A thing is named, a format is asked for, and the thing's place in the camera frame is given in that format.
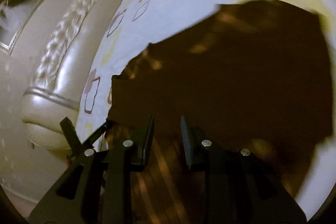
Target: orange stripe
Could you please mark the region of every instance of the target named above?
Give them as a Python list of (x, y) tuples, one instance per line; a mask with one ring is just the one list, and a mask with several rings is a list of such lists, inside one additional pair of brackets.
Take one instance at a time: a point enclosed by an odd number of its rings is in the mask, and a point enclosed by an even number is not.
[(179, 216), (179, 219), (181, 223), (183, 224), (189, 224), (190, 220), (188, 218), (188, 215), (185, 211), (184, 205), (181, 201), (181, 197), (179, 192), (176, 190), (173, 179), (171, 177), (171, 174), (169, 172), (168, 165), (164, 159), (164, 156), (161, 152), (161, 148), (159, 147), (159, 144), (157, 143), (155, 137), (153, 138), (152, 142), (152, 149), (153, 152), (157, 158), (157, 161), (159, 163), (159, 169), (161, 171), (162, 177), (164, 179), (164, 182), (167, 186), (167, 189), (170, 193), (170, 196), (174, 202), (174, 207), (177, 211), (177, 215)]
[(152, 206), (151, 199), (148, 195), (148, 190), (147, 190), (146, 184), (145, 184), (141, 174), (136, 173), (136, 176), (138, 178), (141, 196), (142, 196), (142, 199), (145, 203), (145, 207), (146, 207), (147, 213), (149, 215), (149, 218), (151, 219), (152, 224), (160, 224), (161, 222), (158, 219), (158, 217), (156, 216), (155, 210)]

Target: brown blanket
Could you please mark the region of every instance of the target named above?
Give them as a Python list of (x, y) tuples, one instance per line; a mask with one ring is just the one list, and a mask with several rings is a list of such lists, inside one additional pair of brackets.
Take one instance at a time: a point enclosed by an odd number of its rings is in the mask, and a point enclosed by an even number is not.
[(132, 177), (139, 223), (202, 222), (203, 174), (186, 170), (182, 115), (225, 149), (266, 142), (295, 195), (315, 145), (332, 134), (330, 62), (318, 16), (277, 0), (221, 5), (148, 45), (112, 77), (108, 119), (122, 126), (112, 129), (110, 144), (150, 115), (149, 166)]

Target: tufted upholstery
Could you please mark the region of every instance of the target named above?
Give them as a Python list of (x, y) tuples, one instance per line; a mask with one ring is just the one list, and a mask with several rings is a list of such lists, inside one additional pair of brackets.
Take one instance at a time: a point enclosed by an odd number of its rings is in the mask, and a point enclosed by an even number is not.
[(79, 102), (100, 41), (121, 0), (74, 0), (53, 31), (25, 91), (21, 117), (28, 139), (68, 149), (59, 122), (75, 124)]

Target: brown fabric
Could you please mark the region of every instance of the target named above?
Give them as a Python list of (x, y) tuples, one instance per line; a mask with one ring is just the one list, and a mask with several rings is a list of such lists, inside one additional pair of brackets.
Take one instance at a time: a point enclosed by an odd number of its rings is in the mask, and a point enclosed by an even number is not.
[(281, 1), (220, 11), (148, 45), (112, 77), (108, 119), (128, 128), (155, 119), (148, 168), (132, 177), (144, 223), (201, 223), (204, 186), (190, 174), (180, 117), (223, 148), (261, 139), (277, 152), (295, 195), (315, 145), (332, 134), (332, 83), (318, 16)]

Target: white patterned sheet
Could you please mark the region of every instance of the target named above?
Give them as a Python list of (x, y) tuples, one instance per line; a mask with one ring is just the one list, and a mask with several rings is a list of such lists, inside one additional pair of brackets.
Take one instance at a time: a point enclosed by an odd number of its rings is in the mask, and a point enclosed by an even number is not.
[[(111, 107), (111, 77), (122, 72), (127, 63), (148, 43), (162, 41), (216, 12), (216, 4), (245, 0), (123, 0), (101, 41), (83, 91), (76, 124), (84, 141), (104, 123)], [(335, 0), (282, 0), (322, 14), (323, 32), (333, 55), (336, 46)], [(309, 219), (324, 202), (336, 181), (336, 145), (328, 140), (316, 149), (314, 164), (297, 198)], [(95, 148), (99, 150), (98, 140)]]

